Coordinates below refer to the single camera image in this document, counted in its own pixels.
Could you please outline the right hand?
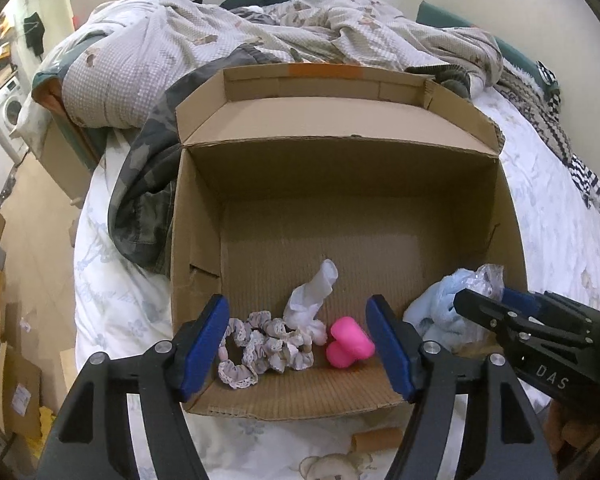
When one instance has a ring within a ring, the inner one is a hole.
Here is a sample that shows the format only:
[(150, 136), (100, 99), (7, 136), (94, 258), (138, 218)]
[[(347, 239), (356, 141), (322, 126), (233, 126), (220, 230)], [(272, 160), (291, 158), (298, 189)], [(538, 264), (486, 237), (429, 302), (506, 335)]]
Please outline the right hand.
[(600, 436), (600, 422), (585, 412), (551, 400), (543, 431), (556, 468), (562, 470), (574, 454), (587, 448)]

